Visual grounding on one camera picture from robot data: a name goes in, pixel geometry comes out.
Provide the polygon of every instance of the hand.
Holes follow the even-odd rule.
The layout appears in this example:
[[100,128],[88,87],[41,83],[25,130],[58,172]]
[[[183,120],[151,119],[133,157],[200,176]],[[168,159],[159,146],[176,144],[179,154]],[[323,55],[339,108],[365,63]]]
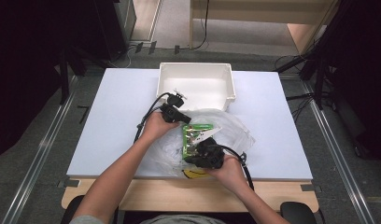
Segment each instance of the hand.
[[244,178],[243,168],[239,160],[234,156],[225,155],[220,169],[205,169],[205,171],[214,176],[226,189],[234,194],[244,188],[249,188]]
[[146,137],[152,141],[162,137],[169,130],[178,127],[179,123],[167,123],[162,117],[162,113],[153,112],[149,115],[141,137]]

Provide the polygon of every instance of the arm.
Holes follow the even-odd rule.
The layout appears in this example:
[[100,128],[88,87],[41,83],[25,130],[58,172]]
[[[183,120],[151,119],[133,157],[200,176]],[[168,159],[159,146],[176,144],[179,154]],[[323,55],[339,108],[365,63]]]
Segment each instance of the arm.
[[237,158],[225,155],[220,169],[206,171],[240,199],[257,223],[288,223],[249,187]]
[[94,181],[74,217],[89,215],[107,223],[129,188],[148,148],[177,126],[178,123],[166,123],[161,113],[152,113],[140,138]]

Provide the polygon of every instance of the wooden board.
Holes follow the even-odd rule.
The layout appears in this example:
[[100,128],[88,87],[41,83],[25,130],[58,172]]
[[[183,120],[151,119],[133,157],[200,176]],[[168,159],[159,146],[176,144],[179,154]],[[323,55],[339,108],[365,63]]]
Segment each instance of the wooden board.
[[[66,208],[78,195],[86,194],[94,179],[80,179],[77,188],[67,187],[62,200]],[[311,182],[253,181],[255,191],[273,209],[283,202],[307,204],[318,210],[314,191],[302,191]],[[214,179],[134,179],[120,203],[125,211],[246,212],[243,204]]]
[[[334,15],[337,0],[210,0],[209,20],[289,23],[294,44],[304,54],[321,26]],[[205,19],[206,0],[190,0],[190,47],[193,19]]]

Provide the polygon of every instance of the metal rail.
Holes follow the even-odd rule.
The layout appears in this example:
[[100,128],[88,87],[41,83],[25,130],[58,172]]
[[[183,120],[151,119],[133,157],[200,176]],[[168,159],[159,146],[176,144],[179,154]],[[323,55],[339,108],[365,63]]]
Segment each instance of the metal rail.
[[[313,92],[312,87],[308,82],[303,83],[305,93]],[[351,202],[354,205],[354,208],[359,216],[360,223],[375,223],[374,217],[366,203],[366,200],[360,190],[359,185],[357,184],[356,179],[350,171],[350,168],[347,165],[346,159],[342,154],[342,151],[333,135],[330,124],[328,123],[324,111],[319,110],[318,106],[313,101],[311,103],[313,112],[316,116],[318,125],[324,135],[325,141],[327,142],[328,149],[332,154],[333,161],[337,167],[339,175],[342,177],[342,180],[345,184],[348,196],[350,197]]]
[[56,138],[58,131],[63,123],[66,113],[68,112],[68,108],[70,107],[73,99],[74,92],[78,86],[78,78],[73,76],[70,89],[72,90],[67,100],[64,104],[60,105],[53,122],[51,123],[48,132],[45,137],[39,143],[38,151],[34,157],[33,163],[31,164],[27,174],[21,182],[18,190],[16,191],[15,197],[7,210],[7,214],[4,217],[2,223],[4,224],[14,224],[17,223],[19,217],[21,215],[21,211],[25,206],[25,203],[28,200],[28,197],[33,190],[36,180],[38,179],[39,173],[42,170],[42,167],[46,161],[46,158],[49,155],[51,146]]

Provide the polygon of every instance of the black cable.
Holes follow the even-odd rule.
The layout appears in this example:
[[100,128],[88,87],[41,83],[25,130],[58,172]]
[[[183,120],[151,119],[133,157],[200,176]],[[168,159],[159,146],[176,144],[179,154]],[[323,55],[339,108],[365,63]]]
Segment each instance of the black cable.
[[[321,98],[330,98],[331,97],[331,93],[329,91],[323,91],[322,93],[325,93],[326,95],[322,95]],[[315,96],[316,96],[316,94],[314,92],[309,92],[309,93],[305,93],[302,95],[287,96],[286,100],[291,101],[291,100],[296,100],[296,99],[302,99],[305,97],[315,97]]]
[[236,151],[234,151],[233,149],[231,149],[229,147],[225,147],[225,146],[222,146],[222,145],[210,145],[208,147],[222,147],[223,149],[229,151],[232,155],[237,157],[237,159],[241,163],[241,166],[243,167],[244,173],[246,173],[246,177],[247,177],[247,181],[248,181],[249,187],[252,188],[252,190],[254,190],[254,183],[252,183],[251,175],[249,174],[249,170],[248,170],[248,168],[246,166],[246,160],[244,160],[239,154],[237,154]]
[[[205,26],[203,25],[203,19],[202,18],[200,19],[200,24],[202,25],[203,33],[205,33],[205,36],[207,36],[207,32],[206,32]],[[207,43],[207,46],[203,49],[200,49],[201,51],[208,49],[208,46],[210,46],[210,43],[208,42],[208,40],[206,39],[205,41]]]
[[147,114],[142,118],[141,123],[139,123],[139,124],[137,125],[137,129],[138,129],[138,130],[137,130],[137,134],[135,135],[134,141],[137,141],[137,140],[138,140],[138,138],[139,138],[139,136],[140,136],[140,134],[141,134],[141,131],[142,131],[142,129],[144,128],[144,123],[145,123],[145,121],[147,121],[147,118],[149,117],[149,115],[150,115],[153,111],[155,111],[155,110],[157,110],[157,109],[160,108],[159,106],[153,108],[153,106],[155,106],[156,103],[158,103],[158,101],[159,101],[164,95],[170,95],[170,93],[169,93],[169,92],[165,92],[165,93],[163,93],[162,95],[160,95],[160,96],[155,100],[155,102],[153,102],[153,104],[150,106],[150,108],[149,108]]
[[306,99],[303,99],[303,101],[298,105],[298,109],[295,110],[294,112],[292,112],[292,115],[295,113],[295,115],[293,115],[293,118],[294,118],[294,122],[296,123],[296,121],[298,121],[298,117],[301,115],[302,111],[304,110],[304,108],[310,103],[313,101],[313,97],[308,97]]
[[275,60],[275,69],[277,69],[277,63],[278,63],[278,61],[280,61],[280,60],[283,59],[283,58],[290,57],[290,56],[293,56],[293,55],[285,55],[285,56],[281,56],[281,57],[279,57],[277,60]]
[[321,209],[318,209],[318,212],[319,212],[319,215],[321,216],[321,220],[322,220],[322,223],[325,224],[325,217],[324,217],[324,214],[322,214],[322,211]]
[[298,72],[302,71],[302,69],[298,68],[296,65],[293,65],[293,66],[296,68],[296,70],[298,70]]
[[209,5],[210,5],[210,0],[207,0],[207,8],[205,10],[205,38],[203,39],[202,44],[200,44],[196,48],[193,48],[192,50],[199,49],[205,43],[205,40],[207,39],[207,20],[208,20],[208,7],[209,7]]

